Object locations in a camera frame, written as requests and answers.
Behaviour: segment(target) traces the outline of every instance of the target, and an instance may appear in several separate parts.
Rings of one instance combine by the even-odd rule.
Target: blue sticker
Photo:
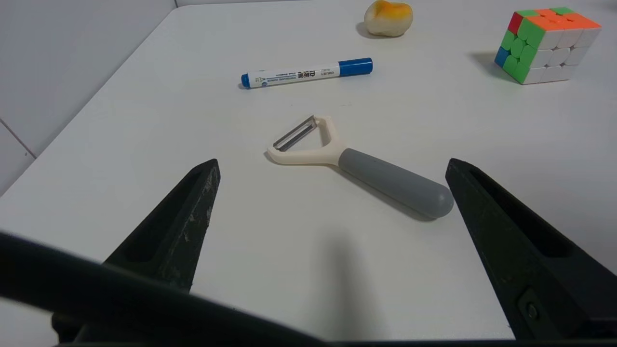
[[[499,65],[499,67],[503,68],[505,64],[505,59],[510,55],[510,52],[506,51],[503,47],[499,47],[497,51],[497,55],[495,56],[495,63]]]

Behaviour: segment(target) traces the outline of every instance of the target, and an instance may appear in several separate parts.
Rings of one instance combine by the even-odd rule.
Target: white wall
[[[0,122],[0,196],[34,160]]]
[[[0,0],[0,119],[41,154],[174,8],[174,0]]]

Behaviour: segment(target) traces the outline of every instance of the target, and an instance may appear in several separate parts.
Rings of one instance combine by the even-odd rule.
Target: rubik's cube
[[[567,7],[516,11],[495,62],[524,85],[569,80],[601,29]]]

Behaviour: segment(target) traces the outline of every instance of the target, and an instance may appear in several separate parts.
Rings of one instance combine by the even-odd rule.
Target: marker label
[[[341,68],[339,64],[322,64],[306,69],[260,70],[249,72],[248,75],[251,88],[257,88],[338,77],[341,75]]]

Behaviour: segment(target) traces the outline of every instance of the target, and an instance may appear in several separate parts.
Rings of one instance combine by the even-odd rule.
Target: gray handle
[[[343,151],[339,167],[427,217],[443,217],[454,206],[452,193],[443,185],[355,149]]]

